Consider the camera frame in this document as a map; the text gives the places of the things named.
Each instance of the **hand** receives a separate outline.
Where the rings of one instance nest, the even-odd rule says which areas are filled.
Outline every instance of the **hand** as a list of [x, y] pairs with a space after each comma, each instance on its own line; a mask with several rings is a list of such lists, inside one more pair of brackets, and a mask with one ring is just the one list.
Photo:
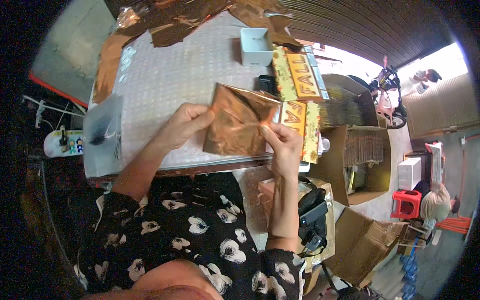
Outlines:
[[272, 147], [272, 171], [276, 176], [298, 180], [303, 137], [282, 124], [262, 124], [260, 133]]
[[150, 143], [166, 152], [178, 149], [197, 131], [208, 127], [214, 117], [206, 105], [183, 103]]

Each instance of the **black floral dress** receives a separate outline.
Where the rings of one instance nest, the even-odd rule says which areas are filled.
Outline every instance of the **black floral dress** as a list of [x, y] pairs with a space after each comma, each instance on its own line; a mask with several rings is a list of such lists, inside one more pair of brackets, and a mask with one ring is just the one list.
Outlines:
[[189, 260], [224, 299], [301, 299], [305, 262], [280, 249], [257, 252], [231, 173], [154, 182], [144, 207], [108, 193], [91, 245], [74, 266], [91, 293], [129, 289], [174, 259]]

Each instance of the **black bag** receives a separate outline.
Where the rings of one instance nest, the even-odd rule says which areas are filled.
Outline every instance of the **black bag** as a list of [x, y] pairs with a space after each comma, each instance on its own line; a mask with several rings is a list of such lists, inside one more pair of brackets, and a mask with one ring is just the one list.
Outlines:
[[305, 246], [302, 252], [302, 257], [306, 257], [308, 251], [315, 251], [322, 247], [320, 253], [327, 246], [326, 240], [326, 219], [325, 214], [328, 211], [327, 203], [325, 201], [326, 191], [317, 188], [306, 177], [299, 176], [299, 181], [307, 183], [312, 190], [302, 197], [299, 201], [299, 237], [302, 240], [302, 245]]

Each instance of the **red plastic stool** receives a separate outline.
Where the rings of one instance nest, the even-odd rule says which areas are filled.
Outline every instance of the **red plastic stool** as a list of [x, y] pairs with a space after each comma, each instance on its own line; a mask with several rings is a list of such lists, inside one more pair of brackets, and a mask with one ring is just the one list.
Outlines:
[[396, 210], [390, 214], [391, 218], [418, 218], [421, 201], [420, 192], [400, 190], [393, 193], [393, 199], [396, 200]]

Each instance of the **bicycle basket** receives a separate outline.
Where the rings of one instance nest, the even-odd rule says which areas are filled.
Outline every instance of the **bicycle basket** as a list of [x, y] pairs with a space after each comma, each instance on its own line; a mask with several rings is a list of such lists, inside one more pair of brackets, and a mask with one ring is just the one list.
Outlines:
[[378, 74], [378, 83], [382, 90], [388, 91], [393, 88], [400, 88], [400, 79], [396, 74], [396, 70], [392, 67], [383, 68]]

